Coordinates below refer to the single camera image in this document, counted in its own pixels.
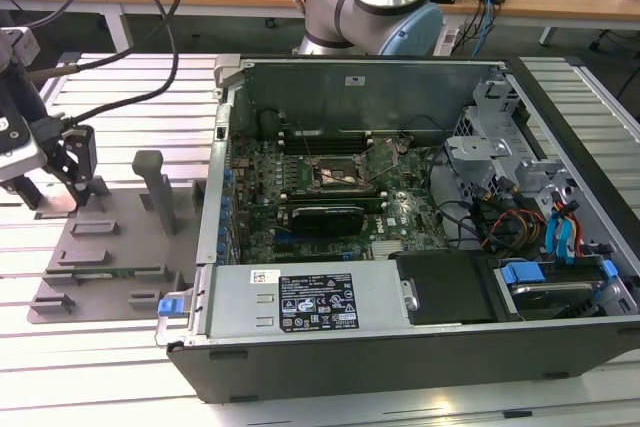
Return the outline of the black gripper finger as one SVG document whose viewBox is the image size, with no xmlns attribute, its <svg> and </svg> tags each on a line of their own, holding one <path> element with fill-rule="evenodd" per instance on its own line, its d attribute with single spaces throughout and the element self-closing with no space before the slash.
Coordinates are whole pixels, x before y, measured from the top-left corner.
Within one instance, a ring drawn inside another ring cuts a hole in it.
<svg viewBox="0 0 640 427">
<path fill-rule="evenodd" d="M 48 169 L 67 189 L 78 207 L 84 207 L 96 169 L 95 130 L 89 125 L 63 127 L 54 137 Z"/>
<path fill-rule="evenodd" d="M 24 175 L 7 181 L 7 191 L 17 194 L 23 203 L 32 211 L 36 211 L 41 202 L 41 192 L 32 180 Z"/>
</svg>

